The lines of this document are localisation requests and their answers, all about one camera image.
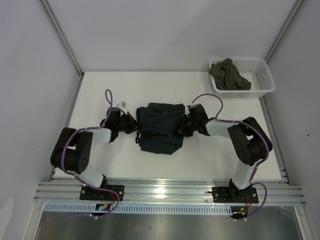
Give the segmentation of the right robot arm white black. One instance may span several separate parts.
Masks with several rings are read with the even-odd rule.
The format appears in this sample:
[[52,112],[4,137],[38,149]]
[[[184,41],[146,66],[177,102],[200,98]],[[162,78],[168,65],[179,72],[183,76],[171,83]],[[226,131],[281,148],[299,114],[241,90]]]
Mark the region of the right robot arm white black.
[[235,174],[230,179],[226,196],[239,202],[249,195],[258,166],[265,162],[273,145],[254,117],[244,120],[208,118],[201,104],[189,105],[189,114],[182,117],[179,133],[184,137],[198,132],[204,136],[219,136],[231,140],[239,159]]

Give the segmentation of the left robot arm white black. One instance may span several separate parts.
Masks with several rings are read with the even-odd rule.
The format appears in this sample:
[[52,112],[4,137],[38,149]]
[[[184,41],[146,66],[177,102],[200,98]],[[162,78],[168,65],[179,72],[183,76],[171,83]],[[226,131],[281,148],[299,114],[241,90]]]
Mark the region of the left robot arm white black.
[[99,126],[63,128],[50,156],[50,164],[91,188],[90,192],[97,200],[103,200],[109,193],[108,180],[90,164],[92,146],[112,143],[120,132],[131,134],[137,129],[138,122],[128,111],[109,107]]

